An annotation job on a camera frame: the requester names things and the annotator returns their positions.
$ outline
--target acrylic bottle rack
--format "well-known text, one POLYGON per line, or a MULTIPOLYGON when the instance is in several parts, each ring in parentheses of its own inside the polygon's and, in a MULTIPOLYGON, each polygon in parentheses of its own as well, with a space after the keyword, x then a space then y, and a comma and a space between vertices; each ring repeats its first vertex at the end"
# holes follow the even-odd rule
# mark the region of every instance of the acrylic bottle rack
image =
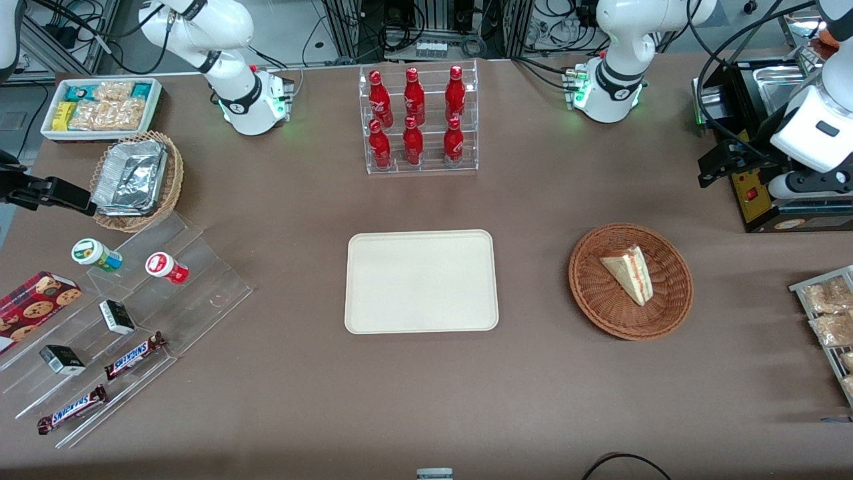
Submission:
POLYGON ((403 91, 406 88, 406 67, 409 65, 380 65, 362 67, 359 71, 358 100, 362 112, 362 135, 364 137, 364 158, 370 175, 400 175, 418 173, 458 173, 476 171, 479 167, 478 144, 478 79, 475 61, 424 62, 414 64, 418 69, 421 85, 426 99, 426 123, 420 126, 424 137, 424 158, 418 167, 412 167, 405 159, 403 132, 406 108, 403 103, 403 91), (444 91, 450 80, 450 67, 462 67, 462 83, 465 85, 465 113, 461 118, 460 129, 465 136, 462 144, 462 160, 458 167, 449 168, 444 164, 444 133, 447 132, 447 119, 444 114, 444 91), (391 168, 380 170, 376 167, 370 151, 368 122, 373 118, 370 109, 370 82, 368 73, 378 70, 382 74, 382 83, 391 96, 391 111, 394 124, 385 130, 391 141, 391 168))
POLYGON ((115 413, 142 388, 174 364, 220 319, 243 301, 252 289, 201 237, 198 227, 173 213, 116 248, 124 257, 117 272, 91 268, 78 284, 83 295, 67 307, 64 319, 52 319, 2 357, 2 401, 16 418, 32 425, 104 384, 109 401, 92 407, 81 418, 66 421, 50 432, 46 442, 72 447, 115 413), (145 272, 144 262, 164 251, 189 268, 181 285, 145 272), (136 324, 130 335, 107 329, 99 304, 121 301, 136 324), (168 342, 124 375, 107 381, 104 367, 161 331, 168 342), (53 373, 38 354, 45 345, 67 345, 85 363, 77 377, 53 373))

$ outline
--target table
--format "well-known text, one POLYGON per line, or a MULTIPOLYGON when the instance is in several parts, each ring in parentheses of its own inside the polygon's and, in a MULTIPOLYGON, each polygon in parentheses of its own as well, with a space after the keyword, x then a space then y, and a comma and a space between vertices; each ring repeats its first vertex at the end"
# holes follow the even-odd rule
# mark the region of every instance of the table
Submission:
MULTIPOLYGON (((615 125, 482 61, 479 172, 405 179, 364 172, 355 67, 310 70, 293 120, 257 138, 222 120, 200 75, 161 77, 160 130, 186 163, 178 210, 256 291, 75 448, 54 450, 0 399, 3 479, 580 478, 613 451, 673 478, 850 477, 850 426, 818 421, 843 396, 786 288, 850 264, 850 236, 748 235, 727 182, 697 186, 713 141, 693 126, 689 81, 704 60, 659 56, 615 125), (572 300, 572 247, 616 221, 660 232, 690 265, 693 311, 669 337, 620 341, 572 300), (351 236, 467 228, 494 237, 495 330, 346 331, 351 236)), ((103 149, 45 142, 35 173, 88 184, 103 149)), ((87 236, 124 238, 19 210, 0 290, 40 269, 82 274, 68 250, 87 236)))

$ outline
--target yellow package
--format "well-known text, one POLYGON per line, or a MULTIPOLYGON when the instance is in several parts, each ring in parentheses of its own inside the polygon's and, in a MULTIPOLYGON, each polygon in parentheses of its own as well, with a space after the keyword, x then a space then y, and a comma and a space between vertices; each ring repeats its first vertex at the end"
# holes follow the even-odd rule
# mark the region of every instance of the yellow package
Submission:
POLYGON ((56 113, 54 114, 53 122, 50 124, 51 130, 54 132, 65 132, 68 130, 68 122, 74 115, 74 109, 77 107, 76 102, 59 102, 56 104, 56 113))

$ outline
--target coca-cola bottle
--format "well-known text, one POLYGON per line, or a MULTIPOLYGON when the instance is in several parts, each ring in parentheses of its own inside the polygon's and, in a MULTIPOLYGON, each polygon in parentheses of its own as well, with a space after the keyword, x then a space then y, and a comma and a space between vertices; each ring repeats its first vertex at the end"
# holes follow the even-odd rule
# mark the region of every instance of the coca-cola bottle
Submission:
POLYGON ((447 132, 444 133, 444 164, 449 168, 459 167, 462 163, 462 143, 465 137, 459 130, 459 117, 451 117, 447 122, 447 132))
POLYGON ((418 80, 418 69, 406 68, 406 90, 403 92, 406 102, 406 115, 415 117, 418 125, 427 121, 427 106, 424 101, 424 87, 418 80))
POLYGON ((444 91, 444 103, 446 109, 444 116, 450 121, 453 116, 462 118, 465 113, 465 85, 462 83, 462 67, 454 65, 450 67, 450 82, 444 91))
POLYGON ((417 120, 413 115, 406 117, 406 131, 403 132, 403 144, 406 146, 406 161, 417 167, 421 164, 424 156, 424 136, 418 128, 417 120))
POLYGON ((382 84, 382 75, 376 70, 370 72, 370 109, 374 117, 379 119, 382 128, 394 125, 394 114, 391 113, 391 96, 382 84))
POLYGON ((391 142, 388 141, 388 136, 382 131, 382 124, 377 119, 370 119, 368 123, 370 127, 370 152, 373 154, 376 168, 387 170, 391 168, 391 142))

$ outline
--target wicker basket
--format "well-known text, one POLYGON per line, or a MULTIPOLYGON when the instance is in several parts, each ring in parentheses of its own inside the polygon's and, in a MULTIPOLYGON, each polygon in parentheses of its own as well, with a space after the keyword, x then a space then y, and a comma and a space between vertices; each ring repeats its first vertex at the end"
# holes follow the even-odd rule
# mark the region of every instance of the wicker basket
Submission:
POLYGON ((626 340, 669 335, 693 305, 693 279, 678 250, 657 232, 632 224, 604 225, 577 243, 569 261, 569 286, 587 317, 626 340), (639 245, 646 257, 653 296, 640 307, 601 264, 610 253, 639 245))
MULTIPOLYGON (((160 190, 160 205, 153 214, 147 217, 107 217, 106 215, 95 214, 95 222, 98 225, 111 230, 136 233, 146 225, 160 223, 175 209, 177 198, 181 195, 181 182, 183 182, 183 159, 181 158, 181 152, 177 151, 175 144, 166 135, 159 132, 140 133, 122 138, 115 144, 141 142, 142 140, 158 140, 169 148, 166 171, 163 175, 163 186, 160 190)), ((95 168, 95 174, 89 183, 89 191, 95 191, 95 186, 101 177, 101 169, 104 166, 104 159, 106 158, 107 152, 104 152, 104 155, 101 155, 101 161, 98 162, 98 166, 95 168)))

